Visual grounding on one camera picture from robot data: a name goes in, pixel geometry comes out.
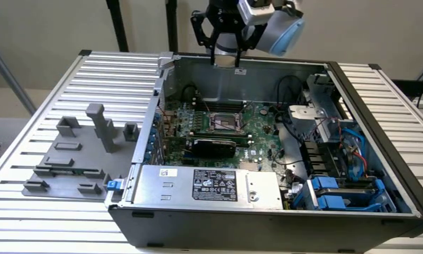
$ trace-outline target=blue cable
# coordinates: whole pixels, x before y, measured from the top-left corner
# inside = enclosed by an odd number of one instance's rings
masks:
[[[359,133],[356,133],[354,130],[351,130],[348,128],[343,128],[342,131],[348,133],[350,135],[355,136],[360,140],[360,156],[366,157],[366,139],[364,139],[364,137]],[[358,177],[362,176],[363,171],[364,171],[363,163],[362,163],[360,169],[362,170],[359,170],[359,172],[356,174]]]

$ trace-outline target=aluminum extrusion table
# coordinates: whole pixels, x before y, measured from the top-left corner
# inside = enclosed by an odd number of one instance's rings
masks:
[[[347,76],[364,73],[379,78],[370,81],[385,87],[371,84],[366,88],[388,92],[389,86],[384,84],[381,74],[368,70],[366,65],[340,66]],[[74,60],[0,159],[0,252],[184,253],[182,250],[135,249],[126,243],[101,202],[25,197],[21,194],[22,183],[33,174],[31,167],[39,163],[57,135],[55,124],[62,116],[75,116],[79,124],[91,125],[83,110],[90,102],[99,102],[105,105],[103,115],[113,119],[114,126],[123,126],[127,121],[142,123],[147,98],[158,78],[157,67],[158,55],[149,54],[93,51],[89,56],[78,56]],[[360,84],[366,79],[350,77]],[[423,184],[423,171],[417,173]],[[423,254],[423,235],[413,239],[395,238],[367,253]]]

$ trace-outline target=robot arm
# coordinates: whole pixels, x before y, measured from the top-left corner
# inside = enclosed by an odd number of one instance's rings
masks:
[[[303,28],[300,1],[282,1],[274,6],[271,0],[208,0],[204,12],[194,11],[191,25],[196,43],[215,55],[234,57],[234,66],[248,49],[258,49],[282,56],[292,47]],[[203,33],[202,23],[208,19],[212,26],[210,37]]]

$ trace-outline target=motherboard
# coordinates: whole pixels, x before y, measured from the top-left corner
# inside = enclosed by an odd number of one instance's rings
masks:
[[[164,164],[278,171],[276,111],[263,103],[164,106]]]

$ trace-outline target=circuit board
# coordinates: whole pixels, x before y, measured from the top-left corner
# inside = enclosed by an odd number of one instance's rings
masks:
[[[275,114],[268,112],[266,105],[248,103],[242,112],[222,113],[196,111],[186,103],[167,102],[164,110],[170,116],[164,119],[164,126],[168,126],[164,129],[166,165],[242,168],[282,174],[270,156],[280,149],[280,141],[275,133]],[[187,146],[194,137],[192,132],[203,139],[235,142],[234,156],[219,159],[194,158]]]

